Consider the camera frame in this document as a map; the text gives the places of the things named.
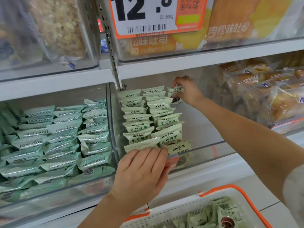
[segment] barcode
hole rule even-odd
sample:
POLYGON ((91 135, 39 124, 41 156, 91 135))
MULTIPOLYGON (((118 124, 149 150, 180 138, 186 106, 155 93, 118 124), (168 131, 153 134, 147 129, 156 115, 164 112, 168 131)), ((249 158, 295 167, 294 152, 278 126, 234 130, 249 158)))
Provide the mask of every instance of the barcode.
POLYGON ((167 29, 167 24, 158 25, 139 25, 128 27, 128 33, 145 33, 153 31, 164 31, 167 29))

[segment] forearm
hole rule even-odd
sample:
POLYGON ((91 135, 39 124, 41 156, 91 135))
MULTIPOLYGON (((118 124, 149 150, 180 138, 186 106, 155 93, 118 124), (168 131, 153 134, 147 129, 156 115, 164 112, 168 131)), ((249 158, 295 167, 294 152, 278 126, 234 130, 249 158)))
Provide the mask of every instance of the forearm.
POLYGON ((119 228, 131 212, 111 195, 106 195, 78 228, 119 228))
POLYGON ((209 99, 202 98, 195 107, 283 202, 284 181, 294 168, 304 164, 304 149, 286 137, 228 111, 209 99))

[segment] sleeve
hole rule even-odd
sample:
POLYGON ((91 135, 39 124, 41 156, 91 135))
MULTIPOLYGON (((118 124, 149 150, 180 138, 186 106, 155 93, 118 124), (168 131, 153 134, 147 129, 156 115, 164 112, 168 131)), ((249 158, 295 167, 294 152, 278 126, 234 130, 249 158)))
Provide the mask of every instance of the sleeve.
POLYGON ((304 227, 304 165, 295 168, 284 182, 283 197, 299 227, 304 227))

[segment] white shelf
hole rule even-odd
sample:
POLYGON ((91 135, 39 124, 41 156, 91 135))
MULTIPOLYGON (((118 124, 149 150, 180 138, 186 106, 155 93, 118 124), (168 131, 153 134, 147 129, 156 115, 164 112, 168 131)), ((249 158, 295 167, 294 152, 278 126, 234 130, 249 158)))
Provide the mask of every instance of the white shelf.
POLYGON ((263 43, 253 46, 243 46, 232 49, 221 49, 210 52, 195 53, 154 60, 130 62, 117 66, 118 78, 122 80, 166 73, 196 67, 215 65, 219 63, 287 53, 304 49, 304 40, 289 40, 283 42, 263 43))
POLYGON ((109 59, 101 60, 100 67, 86 71, 54 74, 0 82, 0 101, 52 93, 116 81, 109 59))

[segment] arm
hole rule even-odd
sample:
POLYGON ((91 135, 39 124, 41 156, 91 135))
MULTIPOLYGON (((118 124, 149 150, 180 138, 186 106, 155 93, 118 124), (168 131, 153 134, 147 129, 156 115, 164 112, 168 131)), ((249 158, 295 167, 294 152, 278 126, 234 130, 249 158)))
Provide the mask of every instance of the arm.
POLYGON ((112 190, 78 226, 119 228, 136 209, 154 199, 164 187, 167 148, 134 149, 119 162, 112 190))
POLYGON ((183 93, 177 93, 178 97, 204 114, 264 185, 284 203, 284 181, 292 170, 304 164, 304 149, 283 135, 205 98, 188 76, 177 77, 172 87, 177 83, 184 87, 183 93))

